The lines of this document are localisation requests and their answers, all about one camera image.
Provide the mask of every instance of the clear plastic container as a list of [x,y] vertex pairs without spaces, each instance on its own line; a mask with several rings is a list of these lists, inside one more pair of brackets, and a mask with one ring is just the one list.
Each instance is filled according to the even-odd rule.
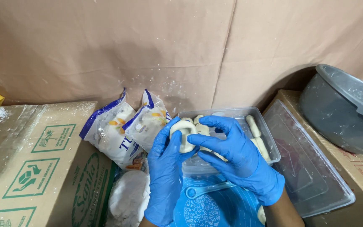
[[273,168],[284,175],[285,189],[301,217],[355,202],[354,193],[280,100],[264,120],[281,153]]
[[[201,110],[201,111],[187,111],[187,112],[180,112],[178,116],[182,117],[189,117],[194,119],[197,115],[202,114],[204,116],[208,115],[216,115],[216,116],[225,116],[225,117],[233,117],[238,120],[240,126],[242,127],[243,131],[245,132],[246,136],[250,139],[253,138],[253,135],[250,132],[250,127],[247,124],[245,117],[247,115],[252,115],[255,119],[256,125],[261,132],[261,139],[264,142],[265,147],[270,155],[270,161],[267,163],[272,165],[275,162],[278,162],[281,159],[280,152],[275,145],[273,137],[271,136],[270,131],[268,130],[267,125],[261,116],[259,109],[256,107],[245,107],[245,108],[228,108],[228,109],[221,109],[221,110]],[[224,133],[216,133],[215,128],[209,128],[209,134],[213,137],[218,137],[220,139],[226,139]],[[218,171],[213,168],[209,163],[202,160],[199,156],[194,156],[186,160],[182,165],[183,175],[185,177],[192,177],[192,176],[202,176],[202,175],[212,175],[217,174]]]

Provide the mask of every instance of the plastic container lid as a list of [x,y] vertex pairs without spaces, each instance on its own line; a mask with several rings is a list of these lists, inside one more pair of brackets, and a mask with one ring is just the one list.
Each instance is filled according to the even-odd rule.
[[336,92],[344,96],[357,107],[357,112],[363,115],[363,81],[336,67],[319,64],[317,72]]
[[[275,162],[278,162],[281,158],[280,152],[275,145],[273,137],[271,136],[270,131],[268,130],[267,125],[261,116],[259,109],[256,107],[245,107],[245,108],[227,108],[220,110],[200,110],[200,111],[186,111],[180,112],[178,116],[189,117],[194,119],[197,115],[202,114],[204,116],[215,115],[215,116],[225,116],[225,117],[233,117],[235,118],[242,130],[245,132],[245,135],[248,138],[253,138],[253,135],[250,132],[250,127],[247,124],[245,117],[247,115],[252,115],[255,119],[256,125],[261,132],[261,139],[264,142],[265,147],[267,148],[268,154],[270,155],[270,161],[267,161],[269,165],[272,165]],[[224,133],[216,133],[215,128],[209,128],[209,134],[213,137],[218,137],[220,139],[226,139]],[[217,174],[218,171],[213,168],[209,163],[205,162],[199,156],[193,156],[182,164],[182,171],[185,177],[192,176],[203,176],[203,175],[212,175]]]
[[355,202],[354,193],[280,100],[264,120],[281,154],[273,168],[285,177],[285,189],[301,217]]

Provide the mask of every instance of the green recycling symbol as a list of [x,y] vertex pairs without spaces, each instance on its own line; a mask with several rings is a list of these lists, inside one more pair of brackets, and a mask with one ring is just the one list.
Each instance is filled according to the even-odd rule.
[[[33,174],[34,175],[38,175],[42,170],[39,169],[37,167],[37,165],[28,165],[28,168],[32,168],[33,169]],[[37,178],[31,178],[32,177],[32,171],[28,170],[25,173],[23,173],[20,177],[19,177],[19,184],[23,185],[21,188],[15,188],[13,189],[13,191],[22,191],[23,189],[25,189],[27,186],[34,184],[36,182]]]

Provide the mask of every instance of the flour bag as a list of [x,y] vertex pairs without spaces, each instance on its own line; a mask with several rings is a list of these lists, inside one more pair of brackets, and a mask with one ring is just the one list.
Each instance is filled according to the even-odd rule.
[[135,110],[125,102],[125,88],[121,98],[95,111],[79,136],[107,155],[122,170],[141,169],[142,148],[125,135],[122,126],[135,116]]
[[123,129],[129,138],[149,152],[156,135],[171,119],[163,101],[145,89],[142,106],[137,114],[123,125]]

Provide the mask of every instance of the blue nitrile glove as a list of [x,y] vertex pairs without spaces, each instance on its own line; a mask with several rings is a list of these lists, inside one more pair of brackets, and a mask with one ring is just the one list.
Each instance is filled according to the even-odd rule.
[[181,164],[199,149],[196,147],[191,152],[179,153],[182,142],[179,130],[173,133],[169,141],[170,127],[178,121],[180,118],[175,117],[159,131],[148,154],[151,183],[149,203],[144,215],[157,226],[166,226],[173,221],[173,210],[183,185]]
[[228,162],[206,151],[199,151],[199,157],[233,184],[253,192],[261,205],[276,203],[284,190],[284,176],[268,166],[253,142],[246,137],[238,121],[231,117],[204,116],[199,122],[216,127],[216,132],[223,131],[226,140],[196,134],[189,135],[187,141],[219,153]]

